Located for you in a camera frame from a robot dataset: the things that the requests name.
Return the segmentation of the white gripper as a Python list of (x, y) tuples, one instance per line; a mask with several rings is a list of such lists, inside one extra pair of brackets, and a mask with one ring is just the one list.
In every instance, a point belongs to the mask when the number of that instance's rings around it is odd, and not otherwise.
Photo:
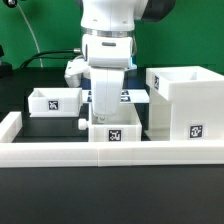
[(92, 108), (97, 117), (116, 113), (124, 81), (123, 69), (91, 68)]

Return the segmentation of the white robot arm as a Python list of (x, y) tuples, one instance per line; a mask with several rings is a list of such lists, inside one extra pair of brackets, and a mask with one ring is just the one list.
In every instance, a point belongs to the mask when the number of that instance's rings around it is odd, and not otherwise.
[(67, 63), (65, 80), (80, 85), (80, 76), (91, 79), (92, 109), (104, 119), (116, 113), (125, 70), (136, 52), (136, 20), (158, 22), (176, 0), (77, 0), (83, 9), (81, 57)]

